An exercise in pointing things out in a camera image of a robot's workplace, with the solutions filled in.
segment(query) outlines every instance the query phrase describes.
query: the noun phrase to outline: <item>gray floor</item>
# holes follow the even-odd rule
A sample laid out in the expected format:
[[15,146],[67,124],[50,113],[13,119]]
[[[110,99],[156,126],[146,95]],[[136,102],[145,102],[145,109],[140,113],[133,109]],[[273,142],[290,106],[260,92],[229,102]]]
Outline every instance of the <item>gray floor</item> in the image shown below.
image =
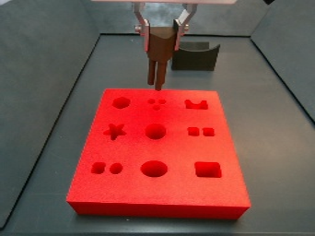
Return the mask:
[[312,0],[276,0],[250,38],[315,122],[313,11]]
[[105,88],[148,88],[137,36],[101,36],[13,211],[6,233],[315,233],[315,132],[290,93],[246,38],[220,43],[213,72],[166,72],[165,89],[216,90],[252,201],[237,221],[77,216],[65,203]]
[[79,1],[0,7],[0,228],[98,39]]

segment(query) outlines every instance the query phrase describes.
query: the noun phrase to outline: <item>small circular hole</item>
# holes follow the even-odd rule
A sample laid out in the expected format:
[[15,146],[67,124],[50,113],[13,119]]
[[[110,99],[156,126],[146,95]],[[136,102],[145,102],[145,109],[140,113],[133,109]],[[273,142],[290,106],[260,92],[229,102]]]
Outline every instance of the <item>small circular hole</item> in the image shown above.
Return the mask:
[[122,166],[120,163],[112,164],[109,171],[112,174],[118,174],[122,171]]
[[153,105],[153,106],[152,106],[152,109],[153,109],[154,111],[158,111],[158,110],[161,109],[161,107],[160,107],[160,105]]
[[145,136],[150,139],[160,139],[165,136],[165,127],[161,124],[149,124],[145,128]]
[[149,104],[154,103],[154,99],[149,99],[149,100],[148,100],[148,103],[149,103]]
[[158,100],[158,103],[160,104],[165,104],[165,100]]
[[112,105],[118,109],[126,108],[130,105],[130,100],[124,97],[120,97],[113,100]]
[[166,166],[158,160],[150,160],[141,165],[141,172],[149,177],[161,177],[166,173]]

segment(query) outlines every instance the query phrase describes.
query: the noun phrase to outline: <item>black object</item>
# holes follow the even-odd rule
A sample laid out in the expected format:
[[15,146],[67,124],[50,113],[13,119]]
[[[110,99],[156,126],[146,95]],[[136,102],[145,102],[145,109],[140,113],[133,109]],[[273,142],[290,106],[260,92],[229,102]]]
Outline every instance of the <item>black object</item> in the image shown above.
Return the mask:
[[172,70],[213,71],[220,45],[209,48],[206,41],[182,41],[173,52]]
[[266,5],[272,4],[273,1],[274,1],[274,0],[262,0],[262,2],[264,2]]

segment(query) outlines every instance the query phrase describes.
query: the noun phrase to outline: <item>gray wall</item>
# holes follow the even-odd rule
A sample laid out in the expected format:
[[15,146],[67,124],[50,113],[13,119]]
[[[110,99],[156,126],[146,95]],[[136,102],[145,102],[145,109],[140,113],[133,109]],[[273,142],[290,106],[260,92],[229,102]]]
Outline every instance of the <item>gray wall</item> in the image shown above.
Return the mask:
[[98,32],[79,0],[0,6],[0,228]]
[[315,121],[313,0],[276,0],[252,41]]
[[[99,33],[133,33],[137,22],[130,3],[81,1]],[[152,26],[168,26],[181,10],[181,4],[146,4],[142,15]],[[198,5],[188,34],[249,36],[266,10],[262,0],[237,0],[230,6]]]

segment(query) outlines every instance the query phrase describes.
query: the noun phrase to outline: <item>rectangular hole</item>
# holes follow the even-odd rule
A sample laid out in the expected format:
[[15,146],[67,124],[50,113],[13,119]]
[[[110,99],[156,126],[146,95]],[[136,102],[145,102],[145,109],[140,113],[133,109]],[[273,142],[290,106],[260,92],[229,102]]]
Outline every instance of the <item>rectangular hole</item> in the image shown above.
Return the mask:
[[221,169],[217,162],[196,162],[196,176],[205,178],[221,178]]

